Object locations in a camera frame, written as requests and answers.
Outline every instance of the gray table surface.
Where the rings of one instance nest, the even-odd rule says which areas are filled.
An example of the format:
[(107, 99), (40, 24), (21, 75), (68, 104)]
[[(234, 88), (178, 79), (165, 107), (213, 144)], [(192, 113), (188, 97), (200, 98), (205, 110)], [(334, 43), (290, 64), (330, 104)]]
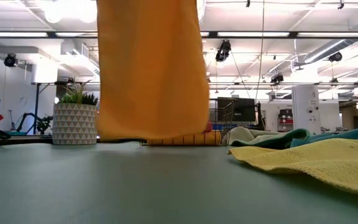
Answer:
[(351, 223), (358, 196), (226, 147), (0, 146), (0, 223)]

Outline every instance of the computer monitor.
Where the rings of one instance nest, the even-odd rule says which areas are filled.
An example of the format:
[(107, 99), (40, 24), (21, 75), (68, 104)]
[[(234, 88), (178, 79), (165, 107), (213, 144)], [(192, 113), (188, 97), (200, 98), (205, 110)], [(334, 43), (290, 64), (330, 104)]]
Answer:
[[(255, 115), (255, 100), (247, 98), (218, 98), (218, 108), (227, 106), (230, 102), (234, 101), (233, 121), (256, 121)], [(223, 121), (223, 113), (218, 111), (218, 120)]]

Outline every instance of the air duct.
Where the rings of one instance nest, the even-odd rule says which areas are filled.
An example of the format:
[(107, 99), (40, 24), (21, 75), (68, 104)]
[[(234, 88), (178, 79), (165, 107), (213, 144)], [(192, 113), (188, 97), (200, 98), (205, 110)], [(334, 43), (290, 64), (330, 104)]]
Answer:
[(319, 60), (327, 58), (356, 42), (358, 42), (358, 39), (332, 40), (314, 52), (307, 54), (304, 58), (305, 63), (301, 63), (300, 65), (318, 62)]

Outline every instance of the towel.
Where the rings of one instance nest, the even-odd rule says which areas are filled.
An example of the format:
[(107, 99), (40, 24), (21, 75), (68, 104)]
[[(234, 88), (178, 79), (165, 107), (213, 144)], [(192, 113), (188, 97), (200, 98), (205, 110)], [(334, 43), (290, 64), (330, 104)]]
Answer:
[(259, 146), (270, 149), (289, 148), (292, 139), (303, 139), (309, 136), (305, 129), (296, 129), (287, 133), (275, 133), (270, 131), (251, 130), (243, 127), (237, 127), (230, 130), (229, 144), (231, 146)]
[(326, 184), (358, 194), (358, 140), (327, 139), (286, 150), (236, 147), (229, 153), (271, 173), (306, 173)]
[(102, 141), (202, 133), (208, 82), (195, 0), (98, 0)]
[(172, 139), (147, 140), (149, 146), (218, 146), (221, 133), (211, 131), (203, 134), (188, 134)]
[(317, 141), (322, 141), (325, 139), (332, 139), (332, 138), (343, 138), (343, 139), (358, 139), (358, 129), (352, 131), (346, 131), (341, 134), (318, 134), (318, 135), (311, 135), (305, 139), (294, 139), (291, 143), (291, 147), (302, 146), (304, 144), (309, 144)]

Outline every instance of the white geometric planter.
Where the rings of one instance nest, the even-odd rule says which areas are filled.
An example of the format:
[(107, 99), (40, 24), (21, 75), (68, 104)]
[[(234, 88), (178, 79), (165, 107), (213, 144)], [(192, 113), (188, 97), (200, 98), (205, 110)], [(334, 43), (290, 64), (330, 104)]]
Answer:
[(61, 145), (96, 144), (96, 107), (57, 103), (53, 109), (52, 141)]

